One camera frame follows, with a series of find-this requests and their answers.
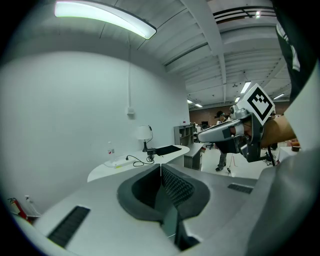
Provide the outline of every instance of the gray fabric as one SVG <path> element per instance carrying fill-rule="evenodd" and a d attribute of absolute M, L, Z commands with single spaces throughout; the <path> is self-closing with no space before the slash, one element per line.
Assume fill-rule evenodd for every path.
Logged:
<path fill-rule="evenodd" d="M 223 169 L 226 163 L 227 163 L 227 153 L 224 154 L 220 151 L 220 160 L 219 160 L 218 167 L 220 169 Z"/>

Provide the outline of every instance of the red fire extinguisher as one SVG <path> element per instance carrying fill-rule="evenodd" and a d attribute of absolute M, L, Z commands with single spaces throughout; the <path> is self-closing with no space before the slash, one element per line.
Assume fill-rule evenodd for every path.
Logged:
<path fill-rule="evenodd" d="M 26 221 L 30 222 L 27 214 L 24 212 L 24 210 L 22 210 L 18 200 L 16 198 L 9 198 L 8 200 L 10 201 L 11 210 L 14 213 L 18 214 L 20 217 L 24 218 Z"/>

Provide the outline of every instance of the fluorescent light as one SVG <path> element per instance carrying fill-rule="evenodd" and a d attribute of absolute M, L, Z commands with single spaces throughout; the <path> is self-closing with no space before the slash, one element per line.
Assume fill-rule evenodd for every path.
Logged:
<path fill-rule="evenodd" d="M 111 23 L 130 30 L 139 36 L 150 39 L 156 32 L 156 28 L 145 21 L 119 8 L 89 1 L 57 1 L 54 15 L 56 17 L 88 18 Z"/>
<path fill-rule="evenodd" d="M 242 88 L 241 94 L 244 94 L 246 92 L 246 90 L 248 89 L 248 87 L 250 86 L 251 82 L 246 82 L 244 84 L 244 87 Z"/>
<path fill-rule="evenodd" d="M 280 97 L 282 97 L 283 95 L 285 95 L 284 93 L 281 93 L 279 96 L 273 98 L 274 100 L 279 99 Z"/>

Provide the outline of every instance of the white panel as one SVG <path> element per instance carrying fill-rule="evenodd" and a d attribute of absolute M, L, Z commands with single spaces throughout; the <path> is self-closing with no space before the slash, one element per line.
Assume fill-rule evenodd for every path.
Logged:
<path fill-rule="evenodd" d="M 275 27 L 277 25 L 276 17 L 263 17 L 263 18 L 242 18 L 223 22 L 218 24 L 220 33 L 229 30 L 239 30 L 248 27 Z"/>
<path fill-rule="evenodd" d="M 241 41 L 225 43 L 223 45 L 225 53 L 259 51 L 259 50 L 278 50 L 280 49 L 278 38 L 248 38 Z"/>
<path fill-rule="evenodd" d="M 157 10 L 154 16 L 150 19 L 150 23 L 158 28 L 184 9 L 186 9 L 186 7 L 179 0 L 175 0 L 171 4 L 165 6 L 163 9 Z"/>
<path fill-rule="evenodd" d="M 189 78 L 185 78 L 185 83 L 187 85 L 190 85 L 190 84 L 197 83 L 198 81 L 202 81 L 204 79 L 210 79 L 210 78 L 219 77 L 219 76 L 221 76 L 221 71 L 220 71 L 220 68 L 217 68 L 217 69 L 210 70 L 206 73 L 193 75 Z"/>
<path fill-rule="evenodd" d="M 274 27 L 247 27 L 224 32 L 221 38 L 224 44 L 229 44 L 248 39 L 277 38 L 277 33 Z"/>
<path fill-rule="evenodd" d="M 278 75 L 278 73 L 284 68 L 285 65 L 286 65 L 285 58 L 282 57 L 274 66 L 272 72 L 268 75 L 268 78 L 274 78 L 276 75 Z M 268 81 L 264 81 L 261 84 L 261 87 L 265 89 L 268 86 L 268 83 L 269 83 Z"/>
<path fill-rule="evenodd" d="M 204 58 L 200 58 L 197 61 L 191 62 L 183 69 L 179 70 L 179 74 L 187 74 L 189 71 L 194 71 L 195 69 L 201 69 L 202 67 L 209 67 L 213 63 L 217 62 L 218 58 L 216 56 L 206 56 Z"/>
<path fill-rule="evenodd" d="M 139 12 L 139 10 L 142 8 L 142 6 L 146 5 L 149 2 L 152 2 L 152 0 L 111 0 L 116 3 L 116 7 L 119 7 L 123 10 L 126 10 L 129 13 L 136 14 Z"/>
<path fill-rule="evenodd" d="M 274 61 L 264 61 L 264 62 L 253 62 L 253 63 L 248 63 L 244 66 L 241 65 L 233 65 L 230 67 L 227 67 L 226 72 L 233 72 L 233 71 L 246 71 L 246 69 L 254 69 L 254 68 L 270 68 L 273 69 L 276 66 L 276 62 Z"/>
<path fill-rule="evenodd" d="M 290 78 L 289 71 L 288 71 L 288 66 L 284 65 L 282 70 L 275 77 L 276 78 Z"/>
<path fill-rule="evenodd" d="M 166 40 L 174 37 L 176 33 L 195 23 L 196 20 L 192 17 L 190 12 L 187 10 L 182 11 L 161 26 L 157 33 L 150 40 L 146 40 L 139 50 L 152 53 Z"/>
<path fill-rule="evenodd" d="M 277 63 L 280 60 L 278 56 L 271 56 L 271 57 L 252 57 L 243 59 L 235 59 L 235 60 L 228 60 L 225 62 L 227 68 L 234 67 L 237 65 L 245 66 L 246 64 L 250 63 Z"/>
<path fill-rule="evenodd" d="M 272 79 L 269 80 L 268 86 L 264 90 L 271 95 L 289 84 L 291 84 L 290 79 Z"/>
<path fill-rule="evenodd" d="M 183 67 L 186 67 L 188 64 L 203 59 L 207 56 L 211 56 L 211 51 L 208 45 L 203 46 L 182 56 L 181 58 L 166 66 L 166 70 L 167 72 L 176 72 L 182 69 Z"/>
<path fill-rule="evenodd" d="M 100 1 L 97 1 L 97 2 L 101 2 L 103 4 L 107 4 L 107 5 L 110 5 L 110 6 L 114 6 L 117 2 L 121 2 L 122 0 L 100 0 Z"/>
<path fill-rule="evenodd" d="M 59 33 L 61 35 L 69 33 L 86 33 L 94 34 L 99 37 L 105 24 L 103 21 L 89 18 L 59 17 L 57 19 L 59 22 Z"/>
<path fill-rule="evenodd" d="M 270 68 L 265 68 L 265 67 L 262 67 L 262 68 L 257 68 L 257 67 L 252 67 L 252 68 L 246 68 L 245 69 L 245 74 L 243 73 L 243 70 L 239 71 L 239 70 L 236 70 L 236 71 L 228 71 L 228 76 L 231 76 L 231 75 L 236 75 L 236 74 L 241 74 L 241 76 L 243 77 L 243 79 L 245 79 L 245 75 L 247 74 L 251 74 L 251 73 L 259 73 L 259 72 L 265 72 L 265 73 L 270 73 L 271 72 L 271 69 Z"/>
<path fill-rule="evenodd" d="M 181 54 L 183 54 L 191 49 L 194 49 L 195 47 L 197 47 L 199 45 L 202 45 L 206 41 L 207 40 L 203 34 L 198 34 L 198 35 L 190 38 L 189 40 L 181 43 L 180 45 L 178 45 L 174 49 L 170 50 L 167 54 L 160 57 L 160 61 L 163 64 L 168 63 L 171 60 L 173 60 L 174 58 L 177 58 L 178 56 L 180 56 Z"/>
<path fill-rule="evenodd" d="M 267 71 L 267 72 L 265 72 L 265 71 L 262 71 L 262 72 L 252 72 L 252 73 L 247 73 L 247 72 L 246 72 L 246 73 L 245 73 L 246 78 L 244 78 L 243 73 L 242 73 L 242 72 L 239 72 L 238 75 L 237 75 L 237 74 L 231 74 L 231 75 L 227 74 L 226 76 L 227 76 L 228 78 L 230 78 L 231 81 L 234 81 L 234 80 L 233 80 L 234 78 L 235 78 L 236 80 L 238 80 L 239 77 L 240 77 L 240 78 L 243 78 L 243 79 L 241 79 L 240 81 L 247 81 L 247 80 L 251 81 L 251 80 L 255 80 L 255 79 L 265 79 L 265 78 L 267 78 L 268 74 L 269 74 L 268 71 Z"/>
<path fill-rule="evenodd" d="M 280 59 L 281 57 L 281 51 L 280 50 L 255 50 L 250 52 L 235 52 L 232 54 L 225 54 L 224 59 L 225 61 L 229 60 L 242 60 L 242 59 L 251 59 L 255 57 L 262 57 L 262 58 L 272 58 L 272 57 L 278 57 Z"/>
<path fill-rule="evenodd" d="M 272 3 L 269 0 L 209 0 L 208 5 L 212 13 L 220 12 L 223 10 L 249 6 L 268 6 L 272 7 Z"/>
<path fill-rule="evenodd" d="M 141 9 L 141 11 L 139 12 L 139 17 L 152 24 L 154 18 L 165 11 L 165 9 L 170 6 L 170 4 L 175 3 L 176 1 L 177 0 L 150 0 L 146 8 Z"/>
<path fill-rule="evenodd" d="M 189 85 L 192 85 L 192 84 L 195 84 L 195 83 L 200 83 L 200 82 L 208 81 L 208 80 L 211 80 L 211 79 L 221 80 L 222 77 L 221 77 L 220 74 L 217 74 L 217 73 L 216 73 L 216 75 L 215 74 L 207 74 L 207 75 L 202 76 L 201 78 L 197 78 L 197 79 L 186 81 L 185 85 L 189 86 Z"/>
<path fill-rule="evenodd" d="M 194 72 L 186 73 L 183 75 L 183 78 L 188 80 L 197 76 L 204 75 L 206 73 L 212 73 L 214 70 L 220 70 L 220 64 L 218 61 L 215 64 L 213 65 L 211 64 L 206 68 L 201 68 L 201 69 L 195 70 Z"/>
<path fill-rule="evenodd" d="M 202 31 L 197 24 L 193 24 L 184 30 L 177 33 L 175 36 L 171 37 L 164 44 L 162 44 L 157 51 L 154 53 L 156 58 L 160 58 L 161 56 L 167 54 L 172 49 L 178 47 L 181 43 L 193 38 L 201 34 Z"/>
<path fill-rule="evenodd" d="M 190 93 L 189 95 L 193 100 L 201 101 L 201 103 L 203 104 L 219 102 L 223 100 L 223 87 L 212 87 L 194 93 Z"/>

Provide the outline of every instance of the black cable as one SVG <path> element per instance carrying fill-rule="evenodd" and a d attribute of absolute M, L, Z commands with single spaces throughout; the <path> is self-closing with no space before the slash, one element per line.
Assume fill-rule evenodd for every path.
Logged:
<path fill-rule="evenodd" d="M 147 141 L 146 145 L 148 144 L 148 142 L 150 142 L 153 138 L 154 138 L 154 133 L 153 131 L 151 130 L 151 133 L 152 133 L 152 138 L 150 140 Z"/>
<path fill-rule="evenodd" d="M 231 166 L 231 162 L 232 162 L 232 157 L 234 156 L 234 153 L 232 153 L 232 155 L 231 155 L 231 160 L 230 160 L 230 165 L 229 165 L 229 168 L 230 168 L 230 166 Z"/>
<path fill-rule="evenodd" d="M 268 153 L 269 153 L 269 156 L 270 156 L 270 158 L 271 158 L 272 165 L 273 165 L 273 166 L 276 166 L 275 160 L 274 160 L 274 155 L 271 153 L 271 148 L 270 148 L 270 146 L 268 146 Z"/>
<path fill-rule="evenodd" d="M 153 159 L 152 159 L 151 161 L 148 161 L 148 158 L 149 158 L 149 157 L 146 158 L 147 162 L 142 162 L 140 159 L 138 159 L 138 158 L 136 158 L 135 156 L 130 155 L 130 154 L 128 154 L 128 155 L 126 156 L 125 160 L 129 160 L 128 157 L 133 157 L 133 158 L 137 159 L 137 161 L 135 161 L 135 162 L 132 164 L 134 167 L 141 167 L 141 166 L 144 166 L 144 165 L 152 165 L 152 164 L 155 163 L 155 161 L 154 161 Z"/>

